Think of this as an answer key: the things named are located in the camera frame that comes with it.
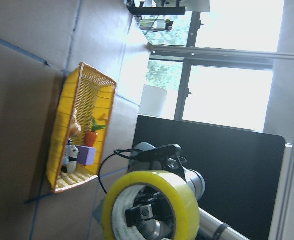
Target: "black panel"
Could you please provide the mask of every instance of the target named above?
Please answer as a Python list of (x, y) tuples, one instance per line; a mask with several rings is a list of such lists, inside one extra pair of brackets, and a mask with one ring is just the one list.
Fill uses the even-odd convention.
[(199, 206), (251, 240), (267, 240), (285, 140), (281, 136), (138, 116), (133, 146), (178, 144), (202, 174)]

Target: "wall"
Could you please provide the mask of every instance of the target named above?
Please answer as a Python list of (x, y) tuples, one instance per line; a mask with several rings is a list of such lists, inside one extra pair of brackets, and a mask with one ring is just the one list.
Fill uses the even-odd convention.
[[(279, 37), (278, 52), (294, 53), (294, 0), (284, 1), (283, 20)], [(266, 116), (265, 132), (281, 135), (287, 143), (294, 138), (294, 61), (278, 60), (274, 67), (273, 85)], [(282, 174), (279, 182), (270, 239), (276, 239), (280, 213), (284, 210), (285, 224), (283, 240), (294, 239), (294, 162), (288, 206), (283, 204), (291, 148), (286, 148)]]
[[(68, 72), (91, 65), (118, 82), (103, 157), (130, 148), (149, 54), (122, 0), (0, 0), (0, 240), (102, 239), (96, 180), (50, 194), (55, 109)], [(126, 166), (105, 165), (107, 188)]]

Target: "black strap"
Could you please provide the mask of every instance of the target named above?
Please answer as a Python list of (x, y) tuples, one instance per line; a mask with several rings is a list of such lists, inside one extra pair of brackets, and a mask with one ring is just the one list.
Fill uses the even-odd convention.
[(230, 226), (228, 224), (223, 223), (222, 225), (220, 225), (217, 230), (215, 231), (212, 240), (219, 240), (220, 236), (222, 235), (223, 231), (225, 231), (225, 229), (229, 228)]

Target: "adhesive tape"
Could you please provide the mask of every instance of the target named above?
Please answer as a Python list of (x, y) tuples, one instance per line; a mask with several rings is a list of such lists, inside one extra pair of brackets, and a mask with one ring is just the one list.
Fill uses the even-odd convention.
[(135, 226), (127, 227), (125, 210), (133, 207), (145, 186), (162, 193), (174, 215), (173, 240), (194, 240), (199, 228), (198, 203), (186, 182), (162, 170), (134, 171), (120, 178), (109, 190), (102, 210), (105, 240), (144, 240)]

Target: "yellow basket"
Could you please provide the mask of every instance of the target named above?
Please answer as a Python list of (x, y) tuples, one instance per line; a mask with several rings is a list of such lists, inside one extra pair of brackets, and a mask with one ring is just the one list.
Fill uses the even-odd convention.
[(63, 192), (97, 177), (107, 128), (97, 131), (98, 137), (93, 146), (96, 148), (94, 164), (77, 164), (73, 173), (63, 173), (61, 166), (68, 142), (69, 126), (76, 109), (81, 134), (72, 138), (72, 144), (83, 146), (92, 118), (100, 125), (108, 125), (115, 89), (116, 83), (112, 79), (83, 62), (67, 77), (57, 108), (47, 162), (46, 173), (52, 192)]

